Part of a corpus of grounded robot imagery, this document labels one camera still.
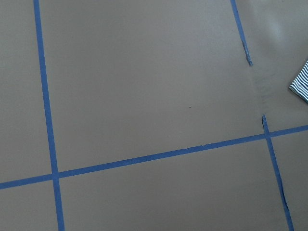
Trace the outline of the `striped polo shirt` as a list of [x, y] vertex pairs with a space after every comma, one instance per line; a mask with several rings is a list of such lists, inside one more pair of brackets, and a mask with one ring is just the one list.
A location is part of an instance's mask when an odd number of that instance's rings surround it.
[[298, 75], [292, 81], [289, 89], [308, 103], [308, 62], [306, 61]]

